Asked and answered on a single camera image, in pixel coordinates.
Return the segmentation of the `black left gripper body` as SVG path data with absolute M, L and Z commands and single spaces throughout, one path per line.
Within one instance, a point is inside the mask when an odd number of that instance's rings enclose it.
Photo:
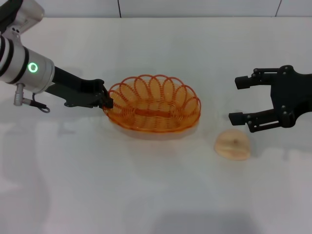
M 69 72 L 55 67 L 54 77 L 45 91 L 65 100 L 67 107 L 97 106 L 97 100 L 101 98 L 104 81 L 101 79 L 85 80 Z

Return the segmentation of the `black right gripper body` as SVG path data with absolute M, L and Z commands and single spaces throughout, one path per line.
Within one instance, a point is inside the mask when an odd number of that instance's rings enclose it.
M 301 115 L 312 111 L 311 74 L 300 74 L 291 65 L 282 66 L 273 79 L 271 99 L 280 125 L 293 127 Z

